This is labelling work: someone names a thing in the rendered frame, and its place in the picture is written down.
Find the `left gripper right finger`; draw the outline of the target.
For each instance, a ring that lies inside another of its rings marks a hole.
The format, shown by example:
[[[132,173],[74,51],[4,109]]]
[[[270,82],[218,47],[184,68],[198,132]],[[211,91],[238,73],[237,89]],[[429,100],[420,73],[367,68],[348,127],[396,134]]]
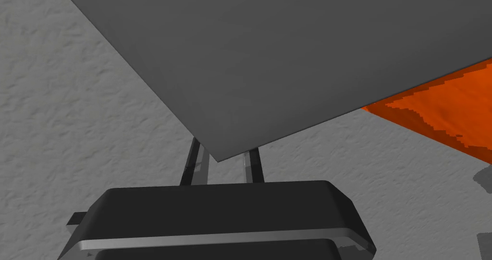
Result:
[[[264,183],[259,148],[246,151],[243,154],[245,166],[245,183]]]

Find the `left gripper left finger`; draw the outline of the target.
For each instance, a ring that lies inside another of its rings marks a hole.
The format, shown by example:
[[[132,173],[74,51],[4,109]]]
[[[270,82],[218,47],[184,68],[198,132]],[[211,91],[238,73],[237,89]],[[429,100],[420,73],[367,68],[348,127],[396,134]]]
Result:
[[[208,183],[210,154],[193,137],[180,186],[206,185]]]

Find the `grey table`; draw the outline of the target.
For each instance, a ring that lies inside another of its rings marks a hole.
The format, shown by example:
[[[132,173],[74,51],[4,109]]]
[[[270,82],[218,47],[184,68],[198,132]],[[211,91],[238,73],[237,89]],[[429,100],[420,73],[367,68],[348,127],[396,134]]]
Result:
[[[492,58],[492,0],[70,0],[216,161]]]

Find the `orange flat slab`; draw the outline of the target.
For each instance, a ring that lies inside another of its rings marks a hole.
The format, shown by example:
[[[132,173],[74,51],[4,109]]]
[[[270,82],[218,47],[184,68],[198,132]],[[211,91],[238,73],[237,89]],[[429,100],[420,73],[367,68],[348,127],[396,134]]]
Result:
[[[492,59],[363,109],[492,164]]]

